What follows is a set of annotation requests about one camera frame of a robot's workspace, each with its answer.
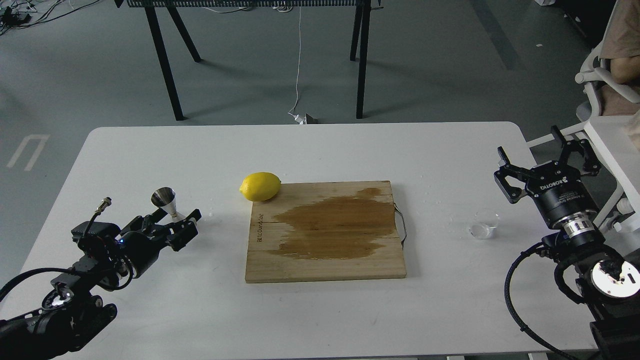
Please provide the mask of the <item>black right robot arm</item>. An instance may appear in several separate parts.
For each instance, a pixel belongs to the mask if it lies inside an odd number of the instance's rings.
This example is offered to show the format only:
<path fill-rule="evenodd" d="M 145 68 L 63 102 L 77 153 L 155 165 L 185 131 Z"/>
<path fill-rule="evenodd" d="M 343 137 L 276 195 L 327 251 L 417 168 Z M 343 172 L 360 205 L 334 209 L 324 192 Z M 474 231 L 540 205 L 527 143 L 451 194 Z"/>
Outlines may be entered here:
<path fill-rule="evenodd" d="M 503 297 L 510 316 L 538 344 L 571 359 L 572 356 L 541 338 L 515 310 L 511 282 L 517 267 L 538 255 L 555 262 L 557 288 L 594 317 L 590 332 L 604 360 L 637 360 L 640 353 L 639 262 L 608 246 L 595 225 L 598 207 L 582 182 L 596 176 L 601 162 L 587 139 L 567 140 L 557 126 L 551 136 L 560 157 L 526 169 L 512 164 L 499 146 L 499 169 L 494 180 L 512 204 L 531 198 L 552 234 L 522 253 L 507 272 Z"/>

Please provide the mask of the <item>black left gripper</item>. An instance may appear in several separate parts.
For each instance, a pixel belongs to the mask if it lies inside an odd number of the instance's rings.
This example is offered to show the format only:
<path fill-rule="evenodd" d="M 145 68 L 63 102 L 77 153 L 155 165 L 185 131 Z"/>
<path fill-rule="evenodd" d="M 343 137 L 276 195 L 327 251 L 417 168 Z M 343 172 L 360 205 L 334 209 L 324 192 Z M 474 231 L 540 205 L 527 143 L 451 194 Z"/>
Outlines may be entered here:
<path fill-rule="evenodd" d="M 178 252 L 199 234 L 200 209 L 194 209 L 177 222 L 157 225 L 166 216 L 167 212 L 162 208 L 145 216 L 137 215 L 119 233 L 119 249 L 132 265 L 135 279 L 157 261 L 163 248 Z"/>

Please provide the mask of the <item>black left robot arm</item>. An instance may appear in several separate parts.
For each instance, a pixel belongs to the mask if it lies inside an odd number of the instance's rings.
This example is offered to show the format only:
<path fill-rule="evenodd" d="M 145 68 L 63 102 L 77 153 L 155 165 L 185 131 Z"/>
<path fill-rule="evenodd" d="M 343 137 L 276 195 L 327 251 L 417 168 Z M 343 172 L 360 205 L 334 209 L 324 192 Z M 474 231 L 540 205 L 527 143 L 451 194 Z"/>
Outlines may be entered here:
<path fill-rule="evenodd" d="M 199 209 L 184 219 L 161 224 L 169 212 L 160 207 L 120 228 L 97 221 L 110 204 L 110 198 L 103 199 L 89 221 L 71 231 L 71 239 L 83 252 L 71 267 L 31 269 L 2 287 L 1 297 L 5 298 L 32 276 L 57 273 L 51 280 L 52 290 L 38 309 L 1 321 L 3 360 L 50 360 L 80 351 L 118 314 L 116 305 L 92 294 L 94 288 L 108 292 L 125 289 L 150 268 L 161 250 L 178 252 L 198 235 Z"/>

